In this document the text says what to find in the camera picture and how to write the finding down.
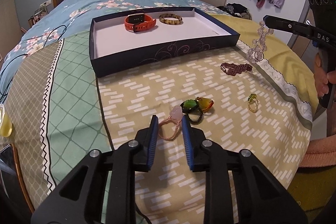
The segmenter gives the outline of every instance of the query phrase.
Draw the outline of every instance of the human hand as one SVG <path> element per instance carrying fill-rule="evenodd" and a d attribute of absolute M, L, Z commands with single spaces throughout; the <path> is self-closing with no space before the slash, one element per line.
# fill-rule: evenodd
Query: human hand
<path fill-rule="evenodd" d="M 315 56 L 314 64 L 314 79 L 315 79 L 315 88 L 318 94 L 318 97 L 322 97 L 325 94 L 328 94 L 329 87 L 328 82 L 336 84 L 336 71 L 331 71 L 326 73 L 322 66 L 322 60 L 320 55 L 317 53 Z"/>

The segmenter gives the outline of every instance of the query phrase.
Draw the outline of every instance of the red watch strap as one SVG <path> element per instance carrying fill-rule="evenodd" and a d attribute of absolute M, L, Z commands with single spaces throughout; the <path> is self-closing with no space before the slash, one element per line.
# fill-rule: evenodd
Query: red watch strap
<path fill-rule="evenodd" d="M 125 18 L 125 29 L 128 31 L 140 32 L 151 29 L 156 25 L 156 19 L 145 14 L 145 22 L 139 24 L 128 23 L 128 17 Z"/>

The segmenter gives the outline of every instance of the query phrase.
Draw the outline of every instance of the zigzag border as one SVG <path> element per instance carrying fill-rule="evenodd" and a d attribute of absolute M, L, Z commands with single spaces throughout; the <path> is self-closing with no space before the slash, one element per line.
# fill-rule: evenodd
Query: zigzag border
<path fill-rule="evenodd" d="M 41 131 L 40 131 L 40 140 L 41 140 L 41 150 L 42 150 L 42 157 L 43 157 L 43 168 L 42 172 L 44 174 L 44 179 L 47 181 L 48 185 L 48 195 L 51 191 L 55 188 L 56 182 L 53 179 L 50 171 L 50 150 L 49 150 L 49 140 L 47 137 L 48 133 L 48 120 L 49 120 L 49 100 L 50 100 L 50 93 L 51 88 L 54 82 L 54 74 L 57 62 L 59 60 L 60 53 L 62 51 L 64 45 L 64 39 L 59 41 L 59 45 L 56 50 L 56 54 L 54 60 L 51 64 L 49 73 L 48 73 L 48 80 L 47 85 L 44 90 L 43 95 L 43 108 L 42 108 L 42 119 L 41 119 Z"/>
<path fill-rule="evenodd" d="M 250 47 L 241 40 L 238 40 L 236 46 L 244 53 L 247 53 L 248 49 L 250 49 Z M 267 59 L 263 59 L 262 61 L 257 62 L 257 65 L 259 65 L 259 67 L 273 79 L 273 81 L 278 85 L 278 87 L 280 87 L 283 93 L 285 93 L 288 97 L 292 97 L 296 101 L 296 105 L 301 116 L 307 119 L 308 121 L 312 122 L 313 116 L 311 112 L 311 105 L 310 103 L 304 102 L 300 99 L 297 88 L 293 84 L 287 83 L 284 76 L 279 71 L 275 70 Z M 270 75 L 269 72 L 271 70 L 273 70 L 273 73 L 278 75 L 278 78 L 280 80 Z"/>

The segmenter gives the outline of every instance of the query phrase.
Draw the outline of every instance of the watch face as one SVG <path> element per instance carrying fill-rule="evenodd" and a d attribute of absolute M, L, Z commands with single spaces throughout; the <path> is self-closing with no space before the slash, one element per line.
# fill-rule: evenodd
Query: watch face
<path fill-rule="evenodd" d="M 134 14 L 128 16 L 128 23 L 139 24 L 145 21 L 145 14 Z"/>

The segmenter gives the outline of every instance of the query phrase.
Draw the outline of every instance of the blue floral bedding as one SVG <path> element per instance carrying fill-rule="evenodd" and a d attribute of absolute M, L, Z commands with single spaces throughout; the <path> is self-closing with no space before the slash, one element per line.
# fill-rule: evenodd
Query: blue floral bedding
<path fill-rule="evenodd" d="M 64 0 L 34 25 L 22 37 L 21 42 L 5 57 L 0 72 L 0 102 L 5 100 L 6 96 L 3 96 L 3 94 L 8 92 L 13 76 L 26 57 L 23 54 L 28 54 L 29 56 L 43 48 L 43 46 L 57 41 L 65 30 L 65 27 L 58 28 L 58 26 L 65 25 L 67 27 L 62 36 L 62 38 L 65 38 L 78 32 L 89 30 L 92 18 L 95 17 L 124 10 L 168 6 L 192 6 L 207 13 L 225 14 L 221 10 L 199 0 Z"/>

